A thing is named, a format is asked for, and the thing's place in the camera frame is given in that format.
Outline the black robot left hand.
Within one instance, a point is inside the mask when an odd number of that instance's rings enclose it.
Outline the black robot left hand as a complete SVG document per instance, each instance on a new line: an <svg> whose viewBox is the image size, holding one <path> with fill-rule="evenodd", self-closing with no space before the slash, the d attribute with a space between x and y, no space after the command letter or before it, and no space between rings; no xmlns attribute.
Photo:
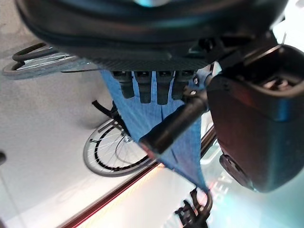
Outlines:
<svg viewBox="0 0 304 228"><path fill-rule="evenodd" d="M273 26L286 0L17 0L28 29L100 67L132 138L208 191L200 119L220 164L271 192L304 168L304 54Z"/></svg>

